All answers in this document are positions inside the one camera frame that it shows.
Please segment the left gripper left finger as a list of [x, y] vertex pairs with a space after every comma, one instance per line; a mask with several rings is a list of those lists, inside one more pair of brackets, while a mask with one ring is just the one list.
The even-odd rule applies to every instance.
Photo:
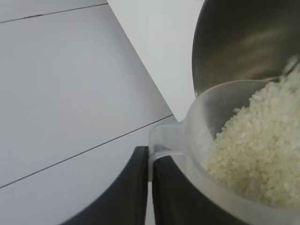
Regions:
[[111, 186], [65, 225], [143, 225], [148, 198], [147, 146], [135, 147]]

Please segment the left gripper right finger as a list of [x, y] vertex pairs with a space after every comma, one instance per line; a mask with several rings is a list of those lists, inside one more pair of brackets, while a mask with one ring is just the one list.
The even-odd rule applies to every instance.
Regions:
[[154, 163], [152, 199], [157, 225], [234, 224], [234, 217], [202, 195], [171, 157]]

